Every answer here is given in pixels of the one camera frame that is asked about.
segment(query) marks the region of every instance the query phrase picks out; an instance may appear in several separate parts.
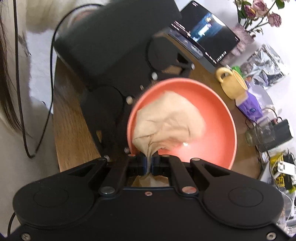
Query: vase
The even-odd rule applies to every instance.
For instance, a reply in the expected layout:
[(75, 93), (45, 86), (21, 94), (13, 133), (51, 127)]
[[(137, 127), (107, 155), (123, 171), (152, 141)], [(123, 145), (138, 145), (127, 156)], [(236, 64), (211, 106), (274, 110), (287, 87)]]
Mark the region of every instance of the vase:
[(239, 37), (240, 42), (220, 62), (224, 66), (233, 63), (236, 57), (240, 56), (246, 50), (247, 46), (254, 42), (254, 38), (252, 38), (250, 34), (244, 29), (244, 27), (239, 23), (236, 24), (235, 27), (231, 28), (231, 30)]

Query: screen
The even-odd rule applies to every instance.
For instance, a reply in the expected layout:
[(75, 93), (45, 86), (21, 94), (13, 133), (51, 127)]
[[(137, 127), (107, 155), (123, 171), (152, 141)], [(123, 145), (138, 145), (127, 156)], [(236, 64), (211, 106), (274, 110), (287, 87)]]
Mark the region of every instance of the screen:
[(190, 2), (182, 11), (182, 20), (171, 28), (186, 37), (216, 66), (240, 39), (215, 15), (197, 2)]

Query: yellow cup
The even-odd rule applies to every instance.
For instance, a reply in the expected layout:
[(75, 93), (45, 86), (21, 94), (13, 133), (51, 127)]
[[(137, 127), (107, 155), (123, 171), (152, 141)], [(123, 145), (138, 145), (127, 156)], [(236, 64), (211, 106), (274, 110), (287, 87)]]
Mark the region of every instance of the yellow cup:
[[(221, 78), (222, 74), (228, 74), (224, 78)], [(216, 71), (216, 78), (221, 83), (222, 89), (225, 94), (232, 100), (237, 99), (240, 96), (245, 96), (247, 93), (247, 85), (241, 75), (235, 70), (229, 70), (228, 68), (219, 68)]]

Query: mug handle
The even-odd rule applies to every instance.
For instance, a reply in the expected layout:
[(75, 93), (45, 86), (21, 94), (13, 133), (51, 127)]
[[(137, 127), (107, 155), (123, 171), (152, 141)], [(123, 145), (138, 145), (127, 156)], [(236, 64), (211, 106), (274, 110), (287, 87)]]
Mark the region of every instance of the mug handle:
[(222, 74), (229, 74), (230, 76), (233, 75), (232, 71), (229, 70), (228, 68), (222, 67), (222, 68), (217, 69), (217, 71), (216, 71), (216, 79), (220, 83), (223, 83), (223, 79), (221, 78)]

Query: pink bowl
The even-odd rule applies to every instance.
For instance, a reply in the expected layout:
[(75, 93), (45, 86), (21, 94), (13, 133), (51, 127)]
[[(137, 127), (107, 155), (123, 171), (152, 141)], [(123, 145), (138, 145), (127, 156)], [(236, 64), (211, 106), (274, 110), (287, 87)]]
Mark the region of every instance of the pink bowl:
[(157, 99), (164, 91), (174, 91), (195, 105), (206, 122), (206, 133), (188, 146), (181, 145), (171, 151), (159, 150), (158, 153), (177, 156), (183, 162), (190, 162), (190, 159), (195, 157), (201, 158), (231, 169), (237, 151), (237, 133), (232, 116), (223, 100), (213, 90), (198, 81), (186, 78), (161, 81), (138, 100), (127, 126), (128, 147), (131, 153), (138, 152), (132, 143), (137, 111)]

